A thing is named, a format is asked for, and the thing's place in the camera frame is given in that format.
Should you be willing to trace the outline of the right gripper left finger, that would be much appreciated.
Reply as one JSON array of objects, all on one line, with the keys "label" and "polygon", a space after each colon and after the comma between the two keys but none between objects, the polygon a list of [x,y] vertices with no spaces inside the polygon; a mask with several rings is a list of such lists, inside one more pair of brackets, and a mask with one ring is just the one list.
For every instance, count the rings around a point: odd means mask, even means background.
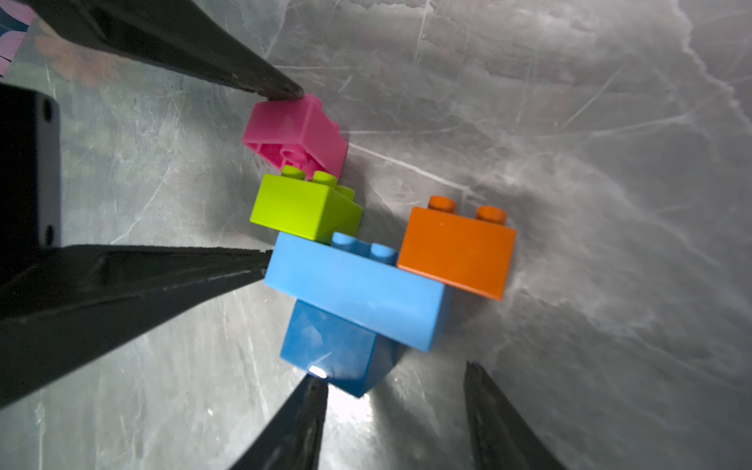
[{"label": "right gripper left finger", "polygon": [[305,376],[231,469],[317,469],[327,401],[328,384]]}]

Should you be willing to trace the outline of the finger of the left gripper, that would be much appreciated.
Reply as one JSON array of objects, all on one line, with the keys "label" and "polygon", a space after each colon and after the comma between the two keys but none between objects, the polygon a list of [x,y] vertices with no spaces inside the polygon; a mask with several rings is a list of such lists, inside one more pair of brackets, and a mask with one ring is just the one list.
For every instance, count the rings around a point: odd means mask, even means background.
[{"label": "finger of the left gripper", "polygon": [[7,407],[172,318],[266,275],[268,251],[68,246],[1,287]]},{"label": "finger of the left gripper", "polygon": [[29,0],[37,15],[77,45],[116,54],[269,100],[305,91],[185,0]]}]

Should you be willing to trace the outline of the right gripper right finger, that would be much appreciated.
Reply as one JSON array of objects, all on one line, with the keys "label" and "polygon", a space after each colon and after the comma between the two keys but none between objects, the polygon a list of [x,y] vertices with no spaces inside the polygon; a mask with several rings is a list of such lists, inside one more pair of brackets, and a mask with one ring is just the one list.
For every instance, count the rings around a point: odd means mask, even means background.
[{"label": "right gripper right finger", "polygon": [[478,362],[467,362],[463,389],[477,469],[565,469]]}]

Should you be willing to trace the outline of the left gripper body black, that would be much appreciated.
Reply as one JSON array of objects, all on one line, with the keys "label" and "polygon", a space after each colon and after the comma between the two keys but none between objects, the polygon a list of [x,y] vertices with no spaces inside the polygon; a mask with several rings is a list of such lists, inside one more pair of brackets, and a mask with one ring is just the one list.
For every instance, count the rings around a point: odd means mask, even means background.
[{"label": "left gripper body black", "polygon": [[60,114],[51,97],[1,85],[1,280],[61,246]]}]

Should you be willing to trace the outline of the dark blue small lego brick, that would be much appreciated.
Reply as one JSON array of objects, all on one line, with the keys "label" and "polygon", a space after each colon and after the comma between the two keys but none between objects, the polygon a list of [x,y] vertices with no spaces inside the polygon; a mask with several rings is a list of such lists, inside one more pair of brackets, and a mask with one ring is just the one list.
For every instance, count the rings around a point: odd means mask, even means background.
[{"label": "dark blue small lego brick", "polygon": [[360,398],[388,375],[404,351],[394,340],[297,301],[280,358]]}]

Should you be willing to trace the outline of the pink lego brick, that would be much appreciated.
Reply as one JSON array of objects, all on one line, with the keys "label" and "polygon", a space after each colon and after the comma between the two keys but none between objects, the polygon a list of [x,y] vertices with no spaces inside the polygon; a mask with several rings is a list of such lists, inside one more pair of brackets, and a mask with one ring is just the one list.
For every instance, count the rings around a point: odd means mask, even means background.
[{"label": "pink lego brick", "polygon": [[311,94],[300,100],[256,104],[242,143],[274,168],[293,166],[308,178],[316,172],[340,177],[348,152],[339,125]]}]

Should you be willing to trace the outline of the light blue long lego brick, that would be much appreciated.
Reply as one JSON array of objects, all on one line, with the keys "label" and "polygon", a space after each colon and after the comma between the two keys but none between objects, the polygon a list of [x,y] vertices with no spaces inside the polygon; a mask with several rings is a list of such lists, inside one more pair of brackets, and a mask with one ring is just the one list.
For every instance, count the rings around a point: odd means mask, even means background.
[{"label": "light blue long lego brick", "polygon": [[266,285],[374,333],[429,352],[446,325],[452,290],[397,268],[398,253],[335,233],[329,245],[278,235]]}]

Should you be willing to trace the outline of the orange lego brick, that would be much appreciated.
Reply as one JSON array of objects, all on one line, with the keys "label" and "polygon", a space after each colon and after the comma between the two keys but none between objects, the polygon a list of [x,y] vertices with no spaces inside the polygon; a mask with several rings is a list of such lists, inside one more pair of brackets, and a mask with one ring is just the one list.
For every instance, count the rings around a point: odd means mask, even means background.
[{"label": "orange lego brick", "polygon": [[507,213],[482,206],[475,217],[456,212],[443,196],[412,209],[398,267],[488,299],[503,298],[516,231]]}]

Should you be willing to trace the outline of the lime green lego brick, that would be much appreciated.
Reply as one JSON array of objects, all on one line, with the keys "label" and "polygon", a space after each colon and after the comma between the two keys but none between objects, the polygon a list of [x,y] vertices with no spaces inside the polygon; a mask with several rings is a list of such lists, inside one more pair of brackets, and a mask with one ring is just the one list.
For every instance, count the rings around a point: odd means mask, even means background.
[{"label": "lime green lego brick", "polygon": [[307,180],[302,170],[285,166],[282,174],[262,179],[250,222],[329,244],[336,232],[358,235],[362,215],[356,191],[336,176],[317,170]]}]

